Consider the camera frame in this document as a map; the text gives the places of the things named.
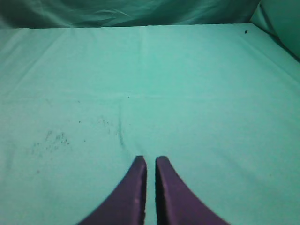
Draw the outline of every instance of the teal cloth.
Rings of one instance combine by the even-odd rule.
[[[0,0],[0,28],[249,22],[259,0]]]
[[[300,1],[262,0],[251,22],[276,35],[300,59]]]
[[[300,221],[300,64],[255,25],[0,30],[0,62],[0,224],[77,223],[136,155],[146,225],[160,155],[233,225]]]

